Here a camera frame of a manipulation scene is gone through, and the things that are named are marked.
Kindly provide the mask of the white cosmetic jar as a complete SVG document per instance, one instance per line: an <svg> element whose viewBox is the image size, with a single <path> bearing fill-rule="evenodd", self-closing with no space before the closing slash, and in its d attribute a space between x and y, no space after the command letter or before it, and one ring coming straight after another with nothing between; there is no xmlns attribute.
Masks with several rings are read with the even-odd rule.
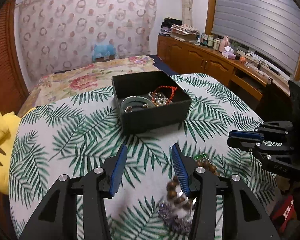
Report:
<svg viewBox="0 0 300 240"><path fill-rule="evenodd" d="M208 48L213 48L213 43L214 43L214 36L213 35L209 35L207 37L207 47Z"/></svg>

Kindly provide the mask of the dark blue bed sheet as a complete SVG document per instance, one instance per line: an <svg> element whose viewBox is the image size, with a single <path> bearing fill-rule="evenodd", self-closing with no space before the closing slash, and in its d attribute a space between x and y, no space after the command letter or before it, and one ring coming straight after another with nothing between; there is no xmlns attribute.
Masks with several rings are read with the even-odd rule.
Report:
<svg viewBox="0 0 300 240"><path fill-rule="evenodd" d="M156 66L159 70L164 71L167 75L178 75L177 72L173 71L167 64L165 64L158 55L151 55L148 54L148 56L154 61L154 66Z"/></svg>

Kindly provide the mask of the yellow pikachu plush toy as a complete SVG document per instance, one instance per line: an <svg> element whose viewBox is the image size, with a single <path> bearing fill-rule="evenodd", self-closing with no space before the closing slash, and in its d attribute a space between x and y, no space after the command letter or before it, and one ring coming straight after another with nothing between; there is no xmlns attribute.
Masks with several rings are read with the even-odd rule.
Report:
<svg viewBox="0 0 300 240"><path fill-rule="evenodd" d="M10 161L21 118L14 112L0 113L0 193L8 195Z"/></svg>

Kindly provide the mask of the folded clothes stack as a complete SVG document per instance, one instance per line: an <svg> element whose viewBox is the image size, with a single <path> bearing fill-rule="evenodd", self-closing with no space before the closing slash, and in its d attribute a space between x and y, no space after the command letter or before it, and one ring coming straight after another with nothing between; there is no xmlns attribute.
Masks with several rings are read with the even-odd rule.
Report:
<svg viewBox="0 0 300 240"><path fill-rule="evenodd" d="M182 42L192 42L200 37L200 31L191 25L183 24L181 20L167 17L161 24L159 35L172 37Z"/></svg>

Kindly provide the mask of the brown louvered wardrobe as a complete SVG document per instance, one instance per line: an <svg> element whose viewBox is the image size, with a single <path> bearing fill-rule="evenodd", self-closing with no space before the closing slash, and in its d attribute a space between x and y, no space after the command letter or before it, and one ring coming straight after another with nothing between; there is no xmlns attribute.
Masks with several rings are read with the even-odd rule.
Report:
<svg viewBox="0 0 300 240"><path fill-rule="evenodd" d="M15 0L0 8L0 112L18 112L28 96L14 38ZM7 195L0 193L0 239L16 239Z"/></svg>

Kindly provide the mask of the wooden sideboard cabinet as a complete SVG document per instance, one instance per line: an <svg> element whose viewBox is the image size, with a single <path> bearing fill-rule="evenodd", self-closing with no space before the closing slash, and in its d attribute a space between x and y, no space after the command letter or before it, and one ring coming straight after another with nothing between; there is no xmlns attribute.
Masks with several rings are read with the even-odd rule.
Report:
<svg viewBox="0 0 300 240"><path fill-rule="evenodd" d="M158 36L157 55L178 74L202 73L228 87L249 105L289 104L289 96L274 82L238 60L222 57L207 47Z"/></svg>

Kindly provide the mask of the circle patterned sheer curtain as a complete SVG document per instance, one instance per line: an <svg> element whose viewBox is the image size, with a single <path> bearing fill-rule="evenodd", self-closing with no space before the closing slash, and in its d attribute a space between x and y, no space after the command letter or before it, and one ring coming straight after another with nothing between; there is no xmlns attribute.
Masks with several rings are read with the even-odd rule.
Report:
<svg viewBox="0 0 300 240"><path fill-rule="evenodd" d="M112 44L117 58L150 52L156 0L24 0L18 34L32 83L92 63L95 45Z"/></svg>

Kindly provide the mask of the grey window roller blind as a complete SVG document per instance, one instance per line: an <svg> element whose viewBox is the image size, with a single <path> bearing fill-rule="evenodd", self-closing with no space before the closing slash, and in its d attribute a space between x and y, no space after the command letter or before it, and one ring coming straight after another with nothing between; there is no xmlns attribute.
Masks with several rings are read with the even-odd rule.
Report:
<svg viewBox="0 0 300 240"><path fill-rule="evenodd" d="M212 32L228 36L294 74L300 9L293 0L216 0Z"/></svg>

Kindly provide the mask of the black open jewelry box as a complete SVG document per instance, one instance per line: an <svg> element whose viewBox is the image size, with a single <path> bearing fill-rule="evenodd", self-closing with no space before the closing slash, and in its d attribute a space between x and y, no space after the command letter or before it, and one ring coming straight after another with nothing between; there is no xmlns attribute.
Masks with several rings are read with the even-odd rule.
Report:
<svg viewBox="0 0 300 240"><path fill-rule="evenodd" d="M191 98L165 72L143 72L111 78L123 134L176 124L186 119Z"/></svg>

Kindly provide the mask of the blue plush toy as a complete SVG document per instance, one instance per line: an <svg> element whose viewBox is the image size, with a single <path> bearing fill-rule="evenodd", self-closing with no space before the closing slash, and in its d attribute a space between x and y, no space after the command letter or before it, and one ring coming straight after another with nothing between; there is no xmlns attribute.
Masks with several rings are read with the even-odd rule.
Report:
<svg viewBox="0 0 300 240"><path fill-rule="evenodd" d="M115 59L116 49L112 44L95 45L92 55L93 62L104 62Z"/></svg>

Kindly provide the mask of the floral bed blanket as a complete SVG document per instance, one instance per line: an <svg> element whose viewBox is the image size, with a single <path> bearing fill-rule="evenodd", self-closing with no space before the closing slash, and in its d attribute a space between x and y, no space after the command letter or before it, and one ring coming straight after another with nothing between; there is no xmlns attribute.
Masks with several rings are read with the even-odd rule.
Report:
<svg viewBox="0 0 300 240"><path fill-rule="evenodd" d="M158 71L155 61L148 55L92 63L85 67L41 77L30 91L18 116L33 107L47 105L64 98L111 85L117 75Z"/></svg>

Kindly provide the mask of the pink tissue box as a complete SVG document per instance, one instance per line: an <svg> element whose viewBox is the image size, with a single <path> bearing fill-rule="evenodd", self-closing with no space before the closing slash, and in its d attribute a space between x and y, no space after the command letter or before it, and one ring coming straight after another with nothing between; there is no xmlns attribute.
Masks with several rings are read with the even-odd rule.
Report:
<svg viewBox="0 0 300 240"><path fill-rule="evenodd" d="M234 50L230 46L226 46L222 51L222 57L234 60L236 58L236 55L234 53Z"/></svg>

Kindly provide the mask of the pink bottle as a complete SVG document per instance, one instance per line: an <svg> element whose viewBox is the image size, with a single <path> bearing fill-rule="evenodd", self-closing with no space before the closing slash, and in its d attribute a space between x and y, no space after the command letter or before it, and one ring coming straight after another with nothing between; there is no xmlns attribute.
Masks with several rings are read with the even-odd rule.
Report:
<svg viewBox="0 0 300 240"><path fill-rule="evenodd" d="M225 51L225 47L227 47L229 45L229 37L228 36L224 36L223 39L221 40L220 44L219 44L219 52L223 52Z"/></svg>

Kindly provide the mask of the palm leaf print cloth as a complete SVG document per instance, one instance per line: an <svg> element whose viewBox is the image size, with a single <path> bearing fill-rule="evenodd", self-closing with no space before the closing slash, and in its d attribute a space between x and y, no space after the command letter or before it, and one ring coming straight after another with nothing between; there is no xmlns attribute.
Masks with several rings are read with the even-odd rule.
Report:
<svg viewBox="0 0 300 240"><path fill-rule="evenodd" d="M240 175L271 212L277 201L273 174L251 153L227 146L228 133L251 131L261 118L237 95L205 74L175 75L190 96L186 119L142 134L124 135L111 86L41 104L18 128L10 165L9 199L15 233L20 236L39 202L61 174L80 177L128 150L121 186L105 201L113 239L182 239L158 216L166 185L174 175L171 147L185 155L207 155L221 176Z"/></svg>

